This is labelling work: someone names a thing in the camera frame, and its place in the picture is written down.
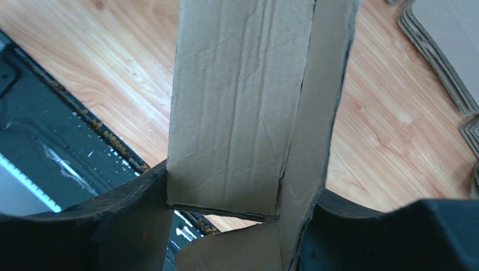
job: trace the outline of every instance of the wood grain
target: wood grain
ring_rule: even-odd
[[[147,163],[166,158],[178,0],[0,3],[6,33]],[[475,161],[465,117],[397,26],[403,8],[363,0],[328,174],[329,189],[380,211],[466,198]]]

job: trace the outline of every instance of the ruler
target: ruler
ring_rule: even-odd
[[[27,216],[61,210],[40,187],[0,154],[0,212]]]

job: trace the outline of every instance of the wooden table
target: wooden table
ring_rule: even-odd
[[[0,3],[0,27],[36,61],[147,163],[167,157],[178,0]],[[403,8],[363,0],[329,165],[329,189],[380,211],[466,198],[475,161],[465,117],[397,26]]]

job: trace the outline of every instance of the wooden floor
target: wooden floor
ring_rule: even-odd
[[[147,163],[167,157],[178,0],[0,1],[5,32]],[[475,161],[465,117],[397,26],[403,8],[363,0],[329,166],[329,189],[380,211],[466,198]]]

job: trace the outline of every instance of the cardboard box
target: cardboard box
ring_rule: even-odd
[[[194,240],[178,270],[290,270],[324,189],[358,0],[182,0],[168,202],[267,221]]]

